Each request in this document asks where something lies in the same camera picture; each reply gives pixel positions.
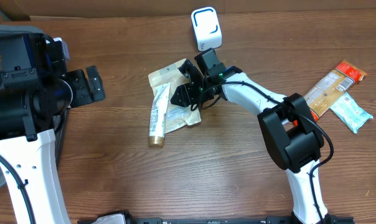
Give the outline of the beige paper pouch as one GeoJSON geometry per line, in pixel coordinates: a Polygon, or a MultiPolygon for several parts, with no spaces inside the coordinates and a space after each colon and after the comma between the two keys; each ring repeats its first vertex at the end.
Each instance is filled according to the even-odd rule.
{"type": "MultiPolygon", "coordinates": [[[[186,58],[183,58],[162,69],[150,73],[148,75],[148,79],[149,84],[153,89],[153,93],[155,93],[155,88],[157,86],[170,83],[170,97],[172,97],[178,86],[188,83],[189,80],[185,76],[183,76],[183,74],[178,69],[185,61],[186,58]]],[[[201,117],[198,110],[191,111],[189,107],[181,107],[169,103],[167,109],[165,133],[170,133],[185,125],[192,126],[200,122],[201,117]]]]}

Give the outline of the white cream tube gold cap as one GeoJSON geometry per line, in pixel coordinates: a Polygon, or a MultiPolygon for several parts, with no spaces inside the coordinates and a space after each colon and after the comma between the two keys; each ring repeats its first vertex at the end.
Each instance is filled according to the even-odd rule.
{"type": "Polygon", "coordinates": [[[154,89],[154,99],[149,122],[149,147],[163,147],[171,84],[154,89]]]}

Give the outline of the orange spaghetti pack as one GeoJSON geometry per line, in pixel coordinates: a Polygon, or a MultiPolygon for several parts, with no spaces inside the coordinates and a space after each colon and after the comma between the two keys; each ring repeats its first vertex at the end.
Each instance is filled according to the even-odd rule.
{"type": "Polygon", "coordinates": [[[320,79],[305,95],[311,114],[317,121],[345,92],[367,75],[346,60],[320,79]]]}

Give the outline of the teal wet wipes pack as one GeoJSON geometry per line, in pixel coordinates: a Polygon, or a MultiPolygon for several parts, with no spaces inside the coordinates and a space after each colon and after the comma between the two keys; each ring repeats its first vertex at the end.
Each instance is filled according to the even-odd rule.
{"type": "Polygon", "coordinates": [[[330,109],[347,125],[347,127],[357,134],[358,130],[369,120],[374,117],[363,110],[355,100],[345,92],[330,109]]]}

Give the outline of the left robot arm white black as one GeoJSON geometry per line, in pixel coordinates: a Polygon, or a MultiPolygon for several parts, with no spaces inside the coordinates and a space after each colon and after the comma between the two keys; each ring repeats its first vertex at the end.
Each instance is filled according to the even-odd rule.
{"type": "Polygon", "coordinates": [[[98,70],[68,71],[63,42],[43,33],[0,37],[0,57],[0,166],[16,220],[68,223],[54,117],[105,99],[98,70]]]}

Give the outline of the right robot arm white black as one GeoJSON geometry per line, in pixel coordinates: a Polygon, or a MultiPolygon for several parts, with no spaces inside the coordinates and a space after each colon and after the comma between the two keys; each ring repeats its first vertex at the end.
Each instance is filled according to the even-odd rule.
{"type": "Polygon", "coordinates": [[[224,99],[258,118],[266,150],[286,172],[293,196],[294,223],[332,223],[322,199],[319,168],[321,148],[333,143],[316,123],[305,99],[298,93],[284,96],[251,80],[236,66],[226,67],[212,48],[185,60],[178,68],[188,79],[179,85],[171,104],[203,110],[204,103],[224,99]]]}

